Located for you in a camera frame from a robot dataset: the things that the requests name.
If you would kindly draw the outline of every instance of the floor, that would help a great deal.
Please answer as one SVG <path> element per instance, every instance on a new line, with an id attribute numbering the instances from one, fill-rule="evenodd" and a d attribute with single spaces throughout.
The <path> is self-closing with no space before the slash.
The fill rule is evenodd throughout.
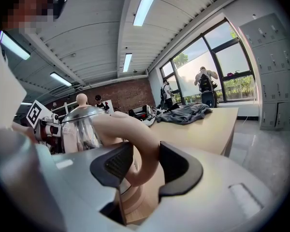
<path id="1" fill-rule="evenodd" d="M 230 159 L 279 195 L 290 184 L 290 131 L 260 130 L 258 121 L 243 122 L 235 124 Z"/>

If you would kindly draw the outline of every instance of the wooden table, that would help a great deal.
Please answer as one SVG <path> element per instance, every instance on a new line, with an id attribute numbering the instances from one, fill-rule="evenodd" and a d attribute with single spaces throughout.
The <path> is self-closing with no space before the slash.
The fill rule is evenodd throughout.
<path id="1" fill-rule="evenodd" d="M 150 128 L 160 141 L 174 146 L 195 147 L 218 155 L 229 156 L 238 108 L 213 108 L 204 119 L 189 125 L 155 122 Z M 141 164 L 141 156 L 134 149 L 134 156 Z M 139 224 L 158 206 L 158 190 L 164 185 L 163 169 L 159 164 L 155 175 L 143 185 L 145 198 L 141 205 L 126 214 L 127 223 Z"/>

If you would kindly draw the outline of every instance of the red brick wall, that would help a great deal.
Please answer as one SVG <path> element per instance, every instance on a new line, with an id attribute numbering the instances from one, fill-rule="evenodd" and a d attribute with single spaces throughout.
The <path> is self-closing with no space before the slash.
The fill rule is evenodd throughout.
<path id="1" fill-rule="evenodd" d="M 119 107 L 124 113 L 126 113 L 129 109 L 145 104 L 150 106 L 155 105 L 148 78 L 94 87 L 71 95 L 69 100 L 67 97 L 64 97 L 54 102 L 57 103 L 57 107 L 63 106 L 65 102 L 74 102 L 79 93 L 84 93 L 87 95 L 89 105 L 95 105 L 96 95 L 101 95 L 102 101 L 112 100 L 113 107 Z M 52 109 L 53 101 L 46 105 L 46 107 L 48 109 Z"/>

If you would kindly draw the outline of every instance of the ceiling light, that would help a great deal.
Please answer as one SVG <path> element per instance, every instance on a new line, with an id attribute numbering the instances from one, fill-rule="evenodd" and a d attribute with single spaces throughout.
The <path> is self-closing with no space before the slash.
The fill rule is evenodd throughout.
<path id="1" fill-rule="evenodd" d="M 123 72 L 127 72 L 128 71 L 131 58 L 132 58 L 132 53 L 127 53 L 126 54 L 126 57 L 125 57 L 124 70 L 123 70 Z"/>
<path id="2" fill-rule="evenodd" d="M 50 76 L 52 78 L 55 78 L 57 81 L 61 82 L 62 84 L 66 85 L 68 87 L 72 85 L 72 83 L 68 82 L 66 79 L 62 78 L 61 76 L 59 76 L 55 72 L 50 73 Z"/>
<path id="3" fill-rule="evenodd" d="M 22 102 L 21 105 L 31 106 L 32 103 L 31 102 Z"/>
<path id="4" fill-rule="evenodd" d="M 141 0 L 140 5 L 137 9 L 136 16 L 133 22 L 135 26 L 142 26 L 145 20 L 145 17 L 149 11 L 149 8 L 154 0 Z"/>
<path id="5" fill-rule="evenodd" d="M 21 47 L 16 41 L 14 41 L 5 32 L 0 33 L 1 43 L 14 52 L 16 55 L 20 56 L 22 59 L 27 60 L 30 57 L 30 52 Z"/>

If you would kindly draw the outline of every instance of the kettle handle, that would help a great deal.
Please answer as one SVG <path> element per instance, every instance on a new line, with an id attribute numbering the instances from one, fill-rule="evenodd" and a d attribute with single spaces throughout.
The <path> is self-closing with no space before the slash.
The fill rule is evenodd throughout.
<path id="1" fill-rule="evenodd" d="M 124 138 L 140 152 L 142 159 L 140 170 L 134 172 L 130 167 L 126 175 L 132 186 L 140 186 L 154 175 L 159 163 L 160 142 L 148 126 L 134 117 L 117 111 L 111 115 L 94 116 L 92 124 L 103 145 L 108 146 L 116 143 L 118 138 Z"/>

